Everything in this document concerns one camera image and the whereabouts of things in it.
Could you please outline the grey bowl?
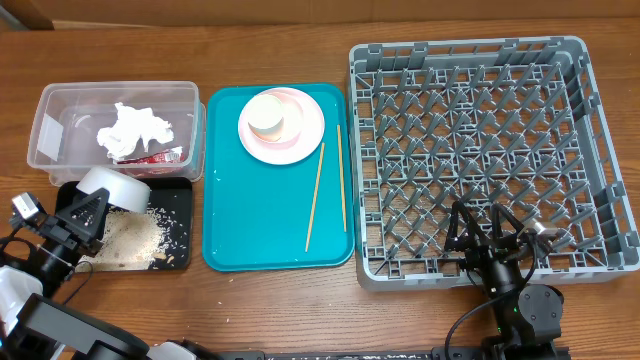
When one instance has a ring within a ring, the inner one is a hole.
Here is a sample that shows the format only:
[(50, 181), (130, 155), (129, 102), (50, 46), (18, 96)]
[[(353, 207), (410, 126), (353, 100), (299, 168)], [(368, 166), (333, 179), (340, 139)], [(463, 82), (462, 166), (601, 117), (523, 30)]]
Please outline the grey bowl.
[(109, 192), (109, 204), (135, 213), (146, 211), (151, 194), (146, 183), (104, 167), (92, 168), (76, 188), (87, 195), (101, 188), (106, 189)]

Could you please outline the rice grains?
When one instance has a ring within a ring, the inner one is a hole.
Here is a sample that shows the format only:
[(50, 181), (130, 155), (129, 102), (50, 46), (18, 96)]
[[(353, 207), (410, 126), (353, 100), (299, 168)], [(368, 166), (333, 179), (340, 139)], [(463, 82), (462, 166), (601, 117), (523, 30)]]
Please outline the rice grains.
[(147, 270), (164, 261), (174, 221), (155, 208), (145, 213), (111, 210), (106, 217), (103, 246), (94, 256), (82, 256), (95, 271)]

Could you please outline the white napkin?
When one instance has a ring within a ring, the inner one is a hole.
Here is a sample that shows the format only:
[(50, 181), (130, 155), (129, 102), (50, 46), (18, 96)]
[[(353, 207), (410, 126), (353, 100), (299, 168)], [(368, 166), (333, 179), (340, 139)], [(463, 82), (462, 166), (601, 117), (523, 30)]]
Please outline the white napkin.
[(107, 157), (114, 162), (133, 154), (139, 141), (149, 151), (152, 140), (166, 144), (174, 140), (172, 124), (156, 116), (149, 107), (136, 109), (122, 102), (114, 104), (117, 120), (111, 127), (100, 128), (96, 141), (107, 149)]

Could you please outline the red snack wrapper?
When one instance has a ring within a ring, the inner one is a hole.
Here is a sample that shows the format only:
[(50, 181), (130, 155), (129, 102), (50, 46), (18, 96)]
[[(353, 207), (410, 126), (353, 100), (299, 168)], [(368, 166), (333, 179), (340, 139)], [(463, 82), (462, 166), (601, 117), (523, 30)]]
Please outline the red snack wrapper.
[(180, 163), (183, 160), (183, 147), (178, 146), (145, 157), (117, 161), (117, 164), (166, 164)]

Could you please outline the wooden chopstick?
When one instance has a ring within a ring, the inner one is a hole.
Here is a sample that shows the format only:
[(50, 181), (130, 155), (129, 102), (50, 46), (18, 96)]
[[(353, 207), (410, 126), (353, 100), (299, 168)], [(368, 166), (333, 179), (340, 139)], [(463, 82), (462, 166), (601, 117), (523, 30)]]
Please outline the wooden chopstick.
[(310, 211), (310, 217), (309, 217), (309, 223), (308, 223), (308, 229), (307, 229), (307, 236), (306, 236), (306, 242), (305, 242), (305, 252), (309, 251), (310, 242), (311, 242), (314, 218), (316, 213), (316, 204), (317, 204), (317, 198), (318, 198), (319, 186), (320, 186), (320, 180), (321, 180), (321, 174), (322, 174), (322, 168), (323, 168), (325, 146), (326, 145), (324, 142), (321, 143), (320, 155), (319, 155), (318, 166), (316, 171), (314, 192), (313, 192), (313, 198), (312, 198), (312, 205), (311, 205), (311, 211)]
[(337, 146), (338, 146), (338, 160), (339, 160), (339, 179), (340, 179), (340, 192), (341, 192), (341, 212), (343, 230), (347, 232), (347, 215), (346, 215), (346, 195), (345, 195), (345, 181), (344, 181), (344, 162), (343, 162), (343, 150), (342, 150), (342, 132), (341, 126), (336, 126), (337, 134)]

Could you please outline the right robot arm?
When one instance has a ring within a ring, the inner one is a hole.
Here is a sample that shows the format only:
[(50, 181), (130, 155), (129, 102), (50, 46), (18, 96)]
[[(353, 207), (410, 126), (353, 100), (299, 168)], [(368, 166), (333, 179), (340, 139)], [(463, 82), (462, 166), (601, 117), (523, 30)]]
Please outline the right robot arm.
[[(568, 359), (558, 348), (564, 296), (549, 285), (532, 284), (536, 265), (548, 255), (559, 230), (536, 218), (526, 222), (500, 203), (490, 207), (491, 233), (486, 234), (460, 201), (452, 204), (445, 249), (462, 252), (458, 261), (468, 275), (477, 274), (488, 300), (463, 314), (447, 333), (446, 359)], [(453, 348), (455, 331), (468, 318), (490, 308), (498, 329), (475, 348)]]

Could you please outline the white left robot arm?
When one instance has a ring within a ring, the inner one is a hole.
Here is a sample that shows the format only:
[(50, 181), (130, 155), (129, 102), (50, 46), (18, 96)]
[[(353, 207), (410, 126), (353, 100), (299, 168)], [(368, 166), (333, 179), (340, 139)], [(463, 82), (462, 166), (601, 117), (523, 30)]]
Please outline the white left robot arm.
[(94, 255), (104, 233), (112, 191), (101, 186), (49, 214), (32, 194), (12, 200), (12, 242), (29, 248), (25, 259), (1, 253), (1, 357), (53, 359), (64, 347), (76, 359), (214, 359), (221, 353), (188, 340), (151, 347), (135, 335), (78, 312), (52, 297), (75, 272), (81, 257)]

